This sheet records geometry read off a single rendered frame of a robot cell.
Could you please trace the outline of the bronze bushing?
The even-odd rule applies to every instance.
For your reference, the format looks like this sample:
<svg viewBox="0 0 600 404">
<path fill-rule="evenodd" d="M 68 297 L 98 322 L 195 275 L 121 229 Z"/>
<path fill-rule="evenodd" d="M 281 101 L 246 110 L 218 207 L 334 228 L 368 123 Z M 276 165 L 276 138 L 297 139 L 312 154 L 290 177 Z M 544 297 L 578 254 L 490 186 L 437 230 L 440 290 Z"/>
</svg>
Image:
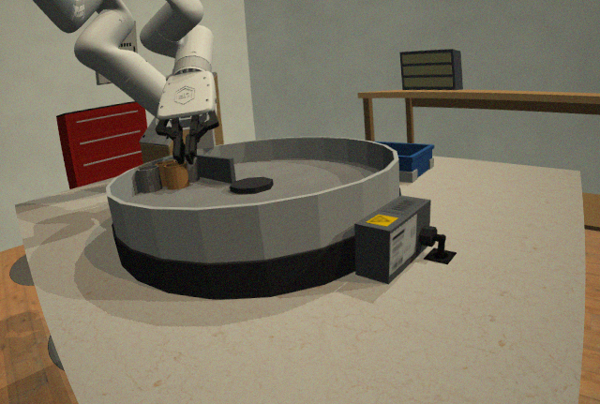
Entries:
<svg viewBox="0 0 600 404">
<path fill-rule="evenodd" d="M 165 166 L 167 164 L 170 164 L 170 163 L 174 163 L 174 162 L 175 162 L 175 160 L 166 160 L 166 161 L 161 161 L 161 162 L 155 164 L 155 165 L 159 166 L 160 179 L 161 179 L 161 184 L 162 184 L 163 187 L 167 186 L 166 176 L 165 176 L 165 172 L 164 172 L 164 167 L 163 166 Z"/>
<path fill-rule="evenodd" d="M 189 186 L 187 163 L 179 165 L 178 162 L 164 166 L 167 188 L 170 190 L 181 189 Z"/>
</svg>

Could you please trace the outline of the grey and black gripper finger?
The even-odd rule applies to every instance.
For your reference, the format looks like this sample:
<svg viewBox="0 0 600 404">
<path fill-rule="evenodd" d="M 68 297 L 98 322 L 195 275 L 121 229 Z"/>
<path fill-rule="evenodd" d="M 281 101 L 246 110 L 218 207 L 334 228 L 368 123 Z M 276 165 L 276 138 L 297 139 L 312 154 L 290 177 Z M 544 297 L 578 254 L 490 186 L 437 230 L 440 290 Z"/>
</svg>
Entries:
<svg viewBox="0 0 600 404">
<path fill-rule="evenodd" d="M 194 163 L 194 157 L 197 156 L 197 142 L 200 141 L 207 130 L 211 130 L 219 126 L 218 118 L 215 110 L 208 113 L 209 120 L 206 122 L 199 122 L 199 115 L 191 116 L 189 133 L 186 136 L 185 143 L 185 157 L 188 164 Z"/>
<path fill-rule="evenodd" d="M 156 126 L 156 132 L 161 136 L 168 136 L 173 140 L 172 156 L 178 164 L 185 162 L 185 144 L 183 142 L 183 127 L 179 124 L 179 118 L 172 119 L 172 127 L 167 127 L 169 119 L 159 120 Z M 182 136 L 182 137 L 181 137 Z"/>
</svg>

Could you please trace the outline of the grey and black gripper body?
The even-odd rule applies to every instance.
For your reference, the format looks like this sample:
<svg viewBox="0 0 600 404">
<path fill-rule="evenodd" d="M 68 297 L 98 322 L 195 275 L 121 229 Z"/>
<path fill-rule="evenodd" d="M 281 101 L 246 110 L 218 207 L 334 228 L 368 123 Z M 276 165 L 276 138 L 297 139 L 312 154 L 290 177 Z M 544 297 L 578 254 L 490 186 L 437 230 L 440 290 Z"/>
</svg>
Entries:
<svg viewBox="0 0 600 404">
<path fill-rule="evenodd" d="M 165 83 L 158 104 L 157 119 L 169 119 L 167 127 L 172 127 L 172 119 L 179 118 L 180 126 L 186 130 L 190 128 L 191 116 L 199 115 L 199 121 L 206 122 L 209 119 L 208 113 L 213 110 L 217 114 L 213 74 L 200 67 L 182 67 Z"/>
</svg>

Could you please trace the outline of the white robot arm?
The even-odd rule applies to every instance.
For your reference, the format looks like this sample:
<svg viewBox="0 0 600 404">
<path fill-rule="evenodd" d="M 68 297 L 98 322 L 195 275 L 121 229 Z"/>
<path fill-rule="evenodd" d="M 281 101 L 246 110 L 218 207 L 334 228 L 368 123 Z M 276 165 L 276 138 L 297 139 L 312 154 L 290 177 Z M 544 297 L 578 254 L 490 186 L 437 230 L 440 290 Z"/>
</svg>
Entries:
<svg viewBox="0 0 600 404">
<path fill-rule="evenodd" d="M 203 18 L 200 0 L 166 0 L 140 33 L 146 49 L 175 58 L 172 74 L 166 78 L 136 52 L 118 49 L 134 26 L 122 0 L 33 1 L 65 33 L 77 31 L 96 11 L 98 15 L 75 43 L 76 58 L 156 118 L 164 85 L 176 70 L 200 67 L 212 72 L 214 36 L 197 25 Z"/>
</svg>

